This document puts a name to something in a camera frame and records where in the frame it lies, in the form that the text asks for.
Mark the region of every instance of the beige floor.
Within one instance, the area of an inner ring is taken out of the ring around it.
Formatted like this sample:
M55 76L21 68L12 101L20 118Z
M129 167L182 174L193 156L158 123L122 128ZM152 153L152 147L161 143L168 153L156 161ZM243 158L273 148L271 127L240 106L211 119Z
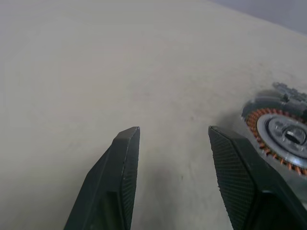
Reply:
M140 126L131 229L230 230L207 128L274 81L304 91L307 37L206 1L14 2L0 6L0 228L62 229L114 136Z

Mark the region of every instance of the metal hub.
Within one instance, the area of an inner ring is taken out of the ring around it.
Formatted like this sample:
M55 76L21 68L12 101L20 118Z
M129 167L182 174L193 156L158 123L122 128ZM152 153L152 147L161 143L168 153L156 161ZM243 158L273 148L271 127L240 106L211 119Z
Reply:
M257 130L263 141L286 161L307 168L307 126L278 114L262 115Z

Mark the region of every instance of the floor surface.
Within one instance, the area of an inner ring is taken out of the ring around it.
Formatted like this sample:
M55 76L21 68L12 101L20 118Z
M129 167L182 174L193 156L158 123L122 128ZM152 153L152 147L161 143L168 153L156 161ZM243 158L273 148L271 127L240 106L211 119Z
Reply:
M141 127L132 230L230 230L207 130L281 81L307 37L212 2L0 6L0 228L63 229L115 135Z

